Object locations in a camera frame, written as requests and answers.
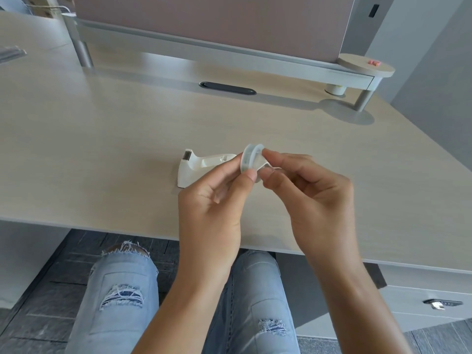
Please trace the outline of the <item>person's right hand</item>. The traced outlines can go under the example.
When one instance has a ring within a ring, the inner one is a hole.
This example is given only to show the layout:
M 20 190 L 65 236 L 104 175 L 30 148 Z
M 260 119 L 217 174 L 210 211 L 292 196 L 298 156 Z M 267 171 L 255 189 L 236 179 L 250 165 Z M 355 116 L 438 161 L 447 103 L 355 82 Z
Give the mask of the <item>person's right hand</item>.
M 309 155 L 267 148 L 262 155 L 297 187 L 295 197 L 279 198 L 290 215 L 293 235 L 304 255 L 359 254 L 351 181 L 317 164 Z

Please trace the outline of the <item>person's left hand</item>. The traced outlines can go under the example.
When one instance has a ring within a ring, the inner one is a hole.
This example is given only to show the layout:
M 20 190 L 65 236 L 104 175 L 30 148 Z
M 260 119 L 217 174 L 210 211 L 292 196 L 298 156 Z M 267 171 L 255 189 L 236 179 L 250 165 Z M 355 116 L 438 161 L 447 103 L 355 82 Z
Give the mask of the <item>person's left hand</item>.
M 239 247 L 241 215 L 245 203 L 225 201 L 239 176 L 242 154 L 216 166 L 178 195 L 179 246 L 200 249 Z

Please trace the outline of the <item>clear adhesive tape roll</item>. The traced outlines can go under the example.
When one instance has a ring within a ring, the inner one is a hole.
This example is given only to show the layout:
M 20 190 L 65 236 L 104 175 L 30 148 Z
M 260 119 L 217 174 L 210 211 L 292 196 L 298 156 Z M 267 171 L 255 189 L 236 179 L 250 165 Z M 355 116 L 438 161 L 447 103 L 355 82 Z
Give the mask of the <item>clear adhesive tape roll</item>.
M 248 169 L 254 169 L 257 172 L 256 184 L 261 181 L 259 171 L 262 168 L 280 169 L 279 167 L 271 166 L 268 160 L 265 159 L 262 155 L 264 148 L 263 144 L 248 144 L 241 156 L 240 173 L 244 173 Z

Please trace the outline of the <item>person's right forearm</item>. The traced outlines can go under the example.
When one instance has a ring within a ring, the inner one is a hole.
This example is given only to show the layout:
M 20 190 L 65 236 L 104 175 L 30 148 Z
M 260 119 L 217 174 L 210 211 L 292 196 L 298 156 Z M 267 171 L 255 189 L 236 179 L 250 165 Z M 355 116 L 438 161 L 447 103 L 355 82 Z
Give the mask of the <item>person's right forearm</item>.
M 342 354 L 413 354 L 357 252 L 306 255 Z

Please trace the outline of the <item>person's left forearm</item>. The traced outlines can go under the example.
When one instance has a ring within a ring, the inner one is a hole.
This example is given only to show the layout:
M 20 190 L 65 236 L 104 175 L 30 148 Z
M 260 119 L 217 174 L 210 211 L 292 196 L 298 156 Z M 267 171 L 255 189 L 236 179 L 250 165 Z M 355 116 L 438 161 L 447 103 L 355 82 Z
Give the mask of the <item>person's left forearm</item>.
M 201 354 L 239 247 L 180 246 L 174 283 L 131 354 Z

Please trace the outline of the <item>white tape dispenser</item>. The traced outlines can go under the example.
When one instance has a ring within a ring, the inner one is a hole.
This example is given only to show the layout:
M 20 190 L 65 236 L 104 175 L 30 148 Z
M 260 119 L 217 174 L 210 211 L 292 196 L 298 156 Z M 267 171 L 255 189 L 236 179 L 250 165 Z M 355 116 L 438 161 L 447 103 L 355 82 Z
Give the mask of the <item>white tape dispenser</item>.
M 180 161 L 177 175 L 177 187 L 184 189 L 216 166 L 236 157 L 236 154 L 218 154 L 198 157 L 191 149 L 186 149 Z

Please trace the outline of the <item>round wooden shelf disc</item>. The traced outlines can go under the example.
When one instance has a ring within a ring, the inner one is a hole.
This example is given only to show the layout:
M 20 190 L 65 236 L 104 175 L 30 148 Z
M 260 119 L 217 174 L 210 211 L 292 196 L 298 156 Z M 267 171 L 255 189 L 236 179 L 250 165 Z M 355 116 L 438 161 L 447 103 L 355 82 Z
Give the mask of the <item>round wooden shelf disc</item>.
M 381 78 L 389 78 L 393 76 L 395 69 L 391 65 L 381 62 L 379 67 L 374 67 L 368 64 L 369 60 L 371 59 L 365 56 L 341 53 L 337 63 L 340 66 L 359 74 Z

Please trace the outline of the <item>white drawer cabinet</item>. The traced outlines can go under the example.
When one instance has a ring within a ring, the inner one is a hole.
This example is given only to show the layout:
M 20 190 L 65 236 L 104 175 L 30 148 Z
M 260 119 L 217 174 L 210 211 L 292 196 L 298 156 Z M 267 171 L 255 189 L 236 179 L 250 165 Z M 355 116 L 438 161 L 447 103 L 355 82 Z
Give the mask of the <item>white drawer cabinet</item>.
M 472 273 L 371 263 L 366 267 L 403 332 L 472 319 Z M 308 265 L 302 267 L 300 281 L 289 285 L 286 294 L 298 335 L 337 338 L 321 287 Z M 435 310 L 422 303 L 430 298 L 464 304 Z

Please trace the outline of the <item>light blue ripped jeans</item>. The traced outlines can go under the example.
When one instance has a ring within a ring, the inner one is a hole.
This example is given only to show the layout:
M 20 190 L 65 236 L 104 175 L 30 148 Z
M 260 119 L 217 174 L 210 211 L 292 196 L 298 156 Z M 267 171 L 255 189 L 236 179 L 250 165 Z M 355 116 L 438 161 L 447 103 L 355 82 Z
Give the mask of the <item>light blue ripped jeans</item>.
M 131 354 L 162 311 L 158 269 L 130 241 L 93 265 L 66 354 Z M 266 251 L 239 250 L 198 354 L 300 354 L 279 266 Z

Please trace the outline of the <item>key in drawer lock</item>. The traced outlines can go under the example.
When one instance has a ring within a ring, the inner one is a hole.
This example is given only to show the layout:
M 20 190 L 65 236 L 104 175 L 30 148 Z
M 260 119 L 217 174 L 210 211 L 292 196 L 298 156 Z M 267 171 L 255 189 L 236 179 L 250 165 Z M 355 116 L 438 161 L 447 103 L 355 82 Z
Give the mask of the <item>key in drawer lock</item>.
M 422 301 L 422 303 L 429 305 L 432 309 L 435 310 L 446 310 L 446 308 L 453 308 L 463 305 L 462 301 L 453 301 L 453 300 L 444 300 L 444 299 L 435 299 L 430 298 Z

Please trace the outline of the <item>clear plastic object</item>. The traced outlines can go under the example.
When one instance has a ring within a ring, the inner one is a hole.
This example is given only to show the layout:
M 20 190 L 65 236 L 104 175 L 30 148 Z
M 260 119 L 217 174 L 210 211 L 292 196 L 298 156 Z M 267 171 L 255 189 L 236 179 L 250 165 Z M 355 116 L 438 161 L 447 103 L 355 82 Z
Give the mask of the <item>clear plastic object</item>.
M 18 46 L 0 46 L 0 65 L 25 57 L 27 52 Z

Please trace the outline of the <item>cardboard box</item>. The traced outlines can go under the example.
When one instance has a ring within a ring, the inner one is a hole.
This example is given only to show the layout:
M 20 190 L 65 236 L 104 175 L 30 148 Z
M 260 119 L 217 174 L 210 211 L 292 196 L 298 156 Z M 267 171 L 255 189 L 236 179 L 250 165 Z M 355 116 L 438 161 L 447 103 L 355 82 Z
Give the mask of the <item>cardboard box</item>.
M 0 0 L 0 10 L 61 19 L 63 13 L 75 13 L 75 4 L 74 0 Z

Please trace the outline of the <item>grey round base plate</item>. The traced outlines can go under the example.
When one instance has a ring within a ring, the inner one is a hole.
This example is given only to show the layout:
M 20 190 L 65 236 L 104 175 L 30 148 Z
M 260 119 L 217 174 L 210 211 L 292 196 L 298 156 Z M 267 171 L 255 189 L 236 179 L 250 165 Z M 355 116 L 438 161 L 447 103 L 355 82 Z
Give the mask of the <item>grey round base plate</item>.
M 375 122 L 374 117 L 366 110 L 357 111 L 354 105 L 341 100 L 324 99 L 318 103 L 318 108 L 328 115 L 345 123 L 355 125 L 370 125 Z

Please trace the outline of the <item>grey metal partition frame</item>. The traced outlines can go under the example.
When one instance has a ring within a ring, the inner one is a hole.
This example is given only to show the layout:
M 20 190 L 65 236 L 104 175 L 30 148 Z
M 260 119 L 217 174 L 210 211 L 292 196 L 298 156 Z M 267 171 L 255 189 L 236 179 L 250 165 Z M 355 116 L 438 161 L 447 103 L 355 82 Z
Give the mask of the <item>grey metal partition frame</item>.
M 354 103 L 354 109 L 357 111 L 364 110 L 381 81 L 385 79 L 359 74 L 340 66 L 337 61 L 335 63 L 328 63 L 301 59 L 219 43 L 193 40 L 180 36 L 86 21 L 78 18 L 73 13 L 63 13 L 62 17 L 79 58 L 80 65 L 86 68 L 93 67 L 87 42 L 111 48 L 129 48 L 137 52 L 360 89 L 361 93 Z

